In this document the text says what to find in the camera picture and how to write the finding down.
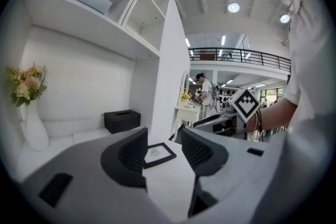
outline white shirt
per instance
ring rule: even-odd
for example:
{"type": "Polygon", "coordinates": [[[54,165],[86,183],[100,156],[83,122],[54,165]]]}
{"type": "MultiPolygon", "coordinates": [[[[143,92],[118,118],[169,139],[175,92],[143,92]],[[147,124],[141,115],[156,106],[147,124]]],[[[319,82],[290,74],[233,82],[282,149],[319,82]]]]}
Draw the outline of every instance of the white shirt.
{"type": "Polygon", "coordinates": [[[298,108],[290,124],[336,106],[336,31],[324,0],[294,0],[289,34],[291,78],[285,98],[298,108]]]}
{"type": "Polygon", "coordinates": [[[210,105],[212,101],[212,84],[209,80],[205,79],[202,84],[202,92],[208,93],[207,97],[202,100],[204,105],[210,105]]]}

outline recessed light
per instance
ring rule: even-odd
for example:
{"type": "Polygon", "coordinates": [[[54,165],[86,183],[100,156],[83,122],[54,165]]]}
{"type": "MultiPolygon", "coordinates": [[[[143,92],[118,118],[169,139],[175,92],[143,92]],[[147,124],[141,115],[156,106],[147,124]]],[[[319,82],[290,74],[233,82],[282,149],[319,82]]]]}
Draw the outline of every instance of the recessed light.
{"type": "Polygon", "coordinates": [[[228,8],[229,12],[236,13],[239,11],[240,7],[237,3],[231,3],[228,8]]]}
{"type": "Polygon", "coordinates": [[[282,22],[283,24],[286,24],[290,21],[290,17],[287,14],[283,14],[280,17],[280,22],[282,22]]]}

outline black panel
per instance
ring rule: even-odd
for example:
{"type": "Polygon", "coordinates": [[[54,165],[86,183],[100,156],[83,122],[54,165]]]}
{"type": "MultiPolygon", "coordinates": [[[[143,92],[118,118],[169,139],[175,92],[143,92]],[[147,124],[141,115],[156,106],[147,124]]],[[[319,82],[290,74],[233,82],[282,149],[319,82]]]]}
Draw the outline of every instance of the black panel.
{"type": "Polygon", "coordinates": [[[148,129],[143,128],[103,151],[100,164],[111,179],[122,186],[146,188],[142,168],[148,151],[147,136],[148,129]]]}
{"type": "Polygon", "coordinates": [[[228,159],[228,152],[223,146],[186,128],[182,130],[182,151],[194,170],[196,178],[213,175],[228,159]]]}
{"type": "Polygon", "coordinates": [[[254,154],[254,155],[257,155],[257,156],[262,156],[264,151],[261,151],[261,150],[258,150],[256,148],[249,148],[247,150],[248,153],[251,153],[251,154],[254,154]]]}
{"type": "Polygon", "coordinates": [[[72,176],[68,174],[57,174],[38,196],[48,205],[55,208],[71,180],[72,176]]]}

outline balcony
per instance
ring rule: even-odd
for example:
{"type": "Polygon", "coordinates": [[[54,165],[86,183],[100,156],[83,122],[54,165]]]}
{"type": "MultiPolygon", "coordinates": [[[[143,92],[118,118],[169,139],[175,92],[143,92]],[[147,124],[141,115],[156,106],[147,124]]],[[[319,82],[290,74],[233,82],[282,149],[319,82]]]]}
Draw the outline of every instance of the balcony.
{"type": "Polygon", "coordinates": [[[232,48],[188,49],[190,61],[222,61],[249,63],[291,72],[291,61],[265,52],[232,48]]]}

